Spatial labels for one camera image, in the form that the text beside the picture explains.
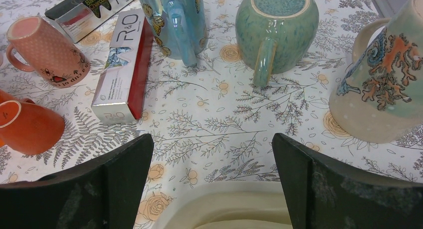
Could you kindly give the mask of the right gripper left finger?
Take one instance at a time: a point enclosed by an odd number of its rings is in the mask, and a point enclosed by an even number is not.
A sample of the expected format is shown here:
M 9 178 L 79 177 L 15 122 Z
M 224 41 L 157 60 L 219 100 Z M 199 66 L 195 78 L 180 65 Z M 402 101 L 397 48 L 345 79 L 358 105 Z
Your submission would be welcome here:
M 131 229 L 154 142 L 141 135 L 104 155 L 36 181 L 2 184 L 3 229 Z

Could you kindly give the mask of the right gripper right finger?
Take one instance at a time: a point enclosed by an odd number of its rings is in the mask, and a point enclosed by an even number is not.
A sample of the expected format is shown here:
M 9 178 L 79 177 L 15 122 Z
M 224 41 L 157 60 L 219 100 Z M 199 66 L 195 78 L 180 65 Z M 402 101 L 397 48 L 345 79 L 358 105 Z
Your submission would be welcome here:
M 276 133 L 272 149 L 295 229 L 420 229 L 421 183 L 353 167 Z

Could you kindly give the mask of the small orange mug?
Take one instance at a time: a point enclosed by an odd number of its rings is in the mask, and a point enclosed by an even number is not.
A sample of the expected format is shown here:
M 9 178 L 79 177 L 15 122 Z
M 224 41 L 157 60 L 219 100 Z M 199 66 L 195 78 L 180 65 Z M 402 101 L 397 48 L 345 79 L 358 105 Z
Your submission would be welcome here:
M 46 152 L 59 141 L 64 128 L 62 116 L 45 107 L 16 100 L 0 104 L 0 139 L 22 154 Z

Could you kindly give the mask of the large orange mug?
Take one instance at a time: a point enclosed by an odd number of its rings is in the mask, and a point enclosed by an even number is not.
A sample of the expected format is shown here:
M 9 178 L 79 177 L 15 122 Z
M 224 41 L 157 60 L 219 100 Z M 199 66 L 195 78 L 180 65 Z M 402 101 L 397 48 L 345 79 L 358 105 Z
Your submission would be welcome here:
M 3 105 L 7 101 L 16 101 L 19 102 L 19 99 L 8 94 L 7 92 L 1 90 L 0 91 L 0 104 Z M 20 111 L 20 104 L 19 103 L 6 103 L 6 109 L 11 109 L 8 111 L 4 111 L 3 107 L 0 107 L 0 128 L 5 127 L 6 125 L 10 124 L 18 115 Z

